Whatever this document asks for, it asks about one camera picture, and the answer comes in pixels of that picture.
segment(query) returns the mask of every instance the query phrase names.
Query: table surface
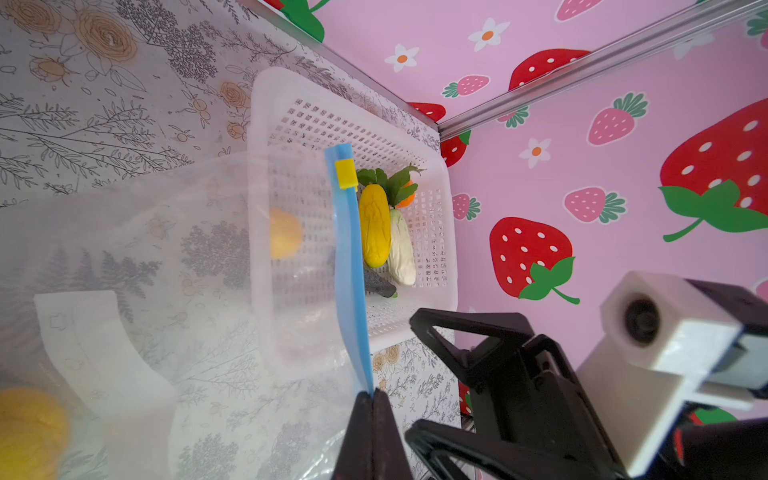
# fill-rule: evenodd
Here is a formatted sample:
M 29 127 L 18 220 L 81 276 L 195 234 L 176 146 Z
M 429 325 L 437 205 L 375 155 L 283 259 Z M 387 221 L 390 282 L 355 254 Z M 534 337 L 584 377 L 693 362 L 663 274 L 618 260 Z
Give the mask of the table surface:
M 0 16 L 2 207 L 244 151 L 253 78 L 270 66 L 298 72 L 439 149 L 433 129 L 234 0 L 9 0 Z M 215 206 L 217 195 L 208 194 Z M 184 235 L 174 236 L 174 227 L 181 225 L 150 219 L 144 236 L 147 242 L 180 241 Z M 71 271 L 65 273 L 75 275 L 80 262 L 71 259 Z M 102 259 L 93 263 L 104 268 Z M 194 272 L 174 272 L 180 274 L 190 276 L 193 285 L 205 284 L 195 293 L 197 304 L 210 308 L 227 295 L 242 295 L 231 291 L 221 275 L 202 279 Z M 151 290 L 160 285 L 141 288 L 151 300 Z M 186 306 L 187 294 L 183 287 L 180 291 L 174 298 Z M 132 295 L 126 295 L 129 303 L 139 305 L 141 299 Z M 182 311 L 174 301 L 164 308 Z M 149 324 L 139 321 L 141 312 L 134 309 L 137 321 L 125 324 L 131 342 L 165 374 L 167 360 L 157 346 L 150 347 L 153 339 L 178 327 L 179 319 Z M 5 315 L 0 323 L 11 318 Z M 0 332 L 0 344 L 13 340 L 4 335 Z M 169 378 L 181 394 L 177 417 L 199 426 L 185 431 L 171 449 L 178 455 L 171 463 L 179 480 L 296 478 L 300 473 L 303 438 L 315 432 L 292 413 L 322 412 L 333 394 L 311 382 L 282 382 L 268 373 L 260 377 L 258 348 L 250 354 L 247 374 L 261 380 L 247 395 L 214 388 L 221 377 Z M 227 355 L 224 362 L 237 358 L 231 351 Z M 373 353 L 373 365 L 376 385 L 389 393 L 401 432 L 420 418 L 459 425 L 454 376 L 420 342 L 411 339 Z M 0 367 L 3 388 L 12 379 L 6 366 Z M 75 435 L 61 478 L 107 478 L 102 446 L 82 432 Z M 406 453 L 418 478 L 425 468 L 410 449 Z M 215 465 L 226 468 L 212 469 Z

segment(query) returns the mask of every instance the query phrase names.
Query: white flower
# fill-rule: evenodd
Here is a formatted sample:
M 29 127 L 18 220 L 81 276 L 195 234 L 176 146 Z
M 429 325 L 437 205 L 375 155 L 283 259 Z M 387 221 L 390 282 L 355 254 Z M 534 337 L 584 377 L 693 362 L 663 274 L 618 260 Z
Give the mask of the white flower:
M 547 161 L 551 158 L 551 155 L 547 151 L 551 139 L 548 138 L 542 142 L 539 142 L 535 138 L 528 140 L 528 149 L 520 152 L 520 158 L 528 159 L 528 168 L 536 166 L 538 161 Z
M 395 65 L 395 72 L 401 71 L 403 67 L 415 67 L 416 60 L 414 57 L 419 53 L 419 47 L 409 48 L 406 50 L 400 44 L 395 47 L 395 54 L 391 57 L 384 59 L 385 62 Z
M 475 51 L 481 51 L 486 45 L 498 45 L 502 43 L 502 32 L 507 29 L 509 22 L 496 25 L 493 18 L 485 21 L 481 31 L 469 35 L 469 40 L 475 43 Z
M 708 43 L 711 43 L 712 40 L 714 39 L 715 37 L 713 37 L 711 33 L 705 33 L 693 38 L 688 38 L 683 43 L 675 46 L 674 48 L 675 60 L 680 60 L 682 57 L 688 55 L 688 52 L 693 47 L 700 47 L 701 45 L 706 45 Z

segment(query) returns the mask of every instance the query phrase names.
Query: basket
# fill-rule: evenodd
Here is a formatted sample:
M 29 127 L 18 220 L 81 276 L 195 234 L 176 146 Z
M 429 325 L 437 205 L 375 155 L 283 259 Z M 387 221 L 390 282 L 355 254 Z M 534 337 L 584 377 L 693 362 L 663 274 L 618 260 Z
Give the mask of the basket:
M 455 310 L 458 304 L 457 268 L 452 198 L 448 170 L 438 152 L 351 102 L 284 68 L 268 68 L 253 83 L 252 116 L 248 151 L 264 152 L 284 145 L 316 154 L 324 167 L 323 150 L 337 144 L 351 144 L 357 168 L 381 168 L 388 175 L 414 164 L 425 169 L 415 175 L 419 184 L 413 203 L 402 209 L 408 224 L 416 264 L 413 287 L 398 286 L 396 299 L 376 294 L 366 296 L 370 349 L 375 352 L 413 337 L 409 319 L 419 308 Z M 314 197 L 331 197 L 328 183 L 311 186 Z M 299 191 L 288 210 L 301 210 Z M 291 199 L 282 197 L 283 202 Z M 305 236 L 305 241 L 313 239 Z M 273 265 L 272 279 L 282 279 L 280 265 Z M 378 269 L 387 275 L 386 266 Z M 327 279 L 308 280 L 301 291 L 322 297 Z M 307 300 L 296 293 L 298 303 Z

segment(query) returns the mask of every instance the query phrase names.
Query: floral tablecloth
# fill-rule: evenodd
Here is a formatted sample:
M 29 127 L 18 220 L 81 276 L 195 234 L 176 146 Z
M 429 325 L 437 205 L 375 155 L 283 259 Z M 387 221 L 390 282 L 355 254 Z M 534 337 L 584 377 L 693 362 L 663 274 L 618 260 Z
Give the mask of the floral tablecloth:
M 250 88 L 269 66 L 296 71 L 439 148 L 433 129 L 234 0 L 0 0 L 0 16 L 0 207 L 245 150 Z M 213 184 L 204 194 L 212 208 L 226 198 Z M 182 232 L 162 214 L 146 220 L 144 240 L 126 239 L 121 249 L 132 248 L 133 241 L 178 242 L 181 252 L 194 246 L 194 229 Z M 215 228 L 198 232 L 197 239 L 220 234 L 237 242 L 239 230 Z M 0 279 L 2 348 L 8 342 L 16 348 L 20 341 L 19 331 L 9 328 L 18 319 L 12 314 L 18 304 L 8 300 L 12 292 L 92 284 L 116 290 L 130 306 L 160 288 L 160 278 L 176 276 L 178 291 L 170 297 L 167 308 L 173 314 L 167 322 L 142 322 L 135 308 L 122 313 L 131 342 L 176 387 L 176 415 L 200 425 L 171 459 L 177 478 L 295 478 L 300 473 L 303 439 L 310 432 L 295 412 L 322 409 L 333 400 L 332 392 L 312 382 L 262 375 L 258 348 L 249 347 L 247 356 L 235 353 L 235 343 L 246 348 L 247 339 L 236 329 L 222 339 L 218 352 L 222 362 L 238 362 L 238 375 L 251 379 L 244 384 L 246 392 L 217 388 L 224 377 L 211 377 L 216 370 L 171 378 L 164 365 L 178 352 L 166 351 L 160 339 L 192 323 L 189 298 L 194 296 L 198 309 L 224 305 L 243 295 L 237 278 L 197 272 L 184 263 L 164 272 L 169 262 L 125 251 L 98 258 L 68 255 L 54 255 L 52 274 L 45 278 L 26 278 L 23 285 Z M 174 298 L 184 303 L 172 304 Z M 373 365 L 401 431 L 420 418 L 458 426 L 454 377 L 420 342 L 412 339 L 374 353 Z M 0 363 L 0 388 L 15 383 L 18 379 Z M 261 435 L 267 430 L 273 435 Z M 406 453 L 414 474 L 421 475 L 423 465 L 410 449 Z M 101 480 L 107 471 L 103 445 L 81 435 L 71 445 L 61 478 Z

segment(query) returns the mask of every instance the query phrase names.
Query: white vegetable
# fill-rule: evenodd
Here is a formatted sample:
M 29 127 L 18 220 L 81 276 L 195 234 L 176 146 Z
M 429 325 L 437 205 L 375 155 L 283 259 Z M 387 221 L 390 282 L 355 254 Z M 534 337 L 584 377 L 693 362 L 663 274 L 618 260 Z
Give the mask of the white vegetable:
M 416 262 L 413 259 L 413 246 L 408 233 L 406 219 L 396 208 L 389 211 L 392 243 L 389 248 L 389 274 L 401 285 L 411 286 L 416 283 Z

